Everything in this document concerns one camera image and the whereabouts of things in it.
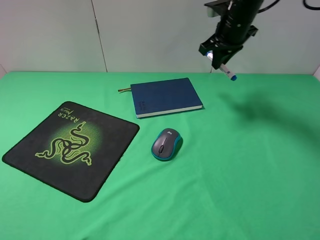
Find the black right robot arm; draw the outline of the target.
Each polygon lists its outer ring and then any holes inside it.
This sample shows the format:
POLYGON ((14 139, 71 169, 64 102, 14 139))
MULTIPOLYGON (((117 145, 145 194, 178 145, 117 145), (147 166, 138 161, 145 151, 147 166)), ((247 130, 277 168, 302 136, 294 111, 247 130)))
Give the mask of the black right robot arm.
POLYGON ((204 5, 209 17, 220 16, 215 33, 199 46, 203 56, 212 52, 211 66, 214 69, 227 64, 257 33, 252 22, 262 3, 261 0, 215 0, 204 5))

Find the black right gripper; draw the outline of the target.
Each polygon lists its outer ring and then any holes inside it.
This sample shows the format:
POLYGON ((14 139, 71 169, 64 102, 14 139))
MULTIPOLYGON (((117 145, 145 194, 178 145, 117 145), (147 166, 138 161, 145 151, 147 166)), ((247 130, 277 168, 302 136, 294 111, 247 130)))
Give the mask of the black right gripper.
POLYGON ((211 66, 217 70, 239 51, 244 43, 254 37, 258 29, 251 23, 239 23, 232 17, 223 16, 216 26, 215 33, 199 46, 199 52, 206 56, 212 53, 211 66))

